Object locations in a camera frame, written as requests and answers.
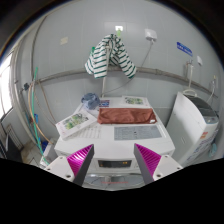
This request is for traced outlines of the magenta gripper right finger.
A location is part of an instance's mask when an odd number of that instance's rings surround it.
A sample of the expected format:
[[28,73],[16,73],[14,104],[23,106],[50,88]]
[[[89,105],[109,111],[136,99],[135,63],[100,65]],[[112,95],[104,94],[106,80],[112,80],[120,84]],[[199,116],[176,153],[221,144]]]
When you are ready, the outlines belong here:
[[159,155],[139,144],[134,144],[134,155],[145,184],[150,184],[182,169],[182,166],[171,156]]

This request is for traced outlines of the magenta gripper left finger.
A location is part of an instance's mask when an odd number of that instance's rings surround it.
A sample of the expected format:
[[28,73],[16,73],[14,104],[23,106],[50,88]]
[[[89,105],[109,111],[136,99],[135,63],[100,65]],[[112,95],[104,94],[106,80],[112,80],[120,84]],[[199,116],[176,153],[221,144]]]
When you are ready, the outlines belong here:
[[82,186],[93,156],[94,145],[91,144],[69,156],[57,157],[45,171]]

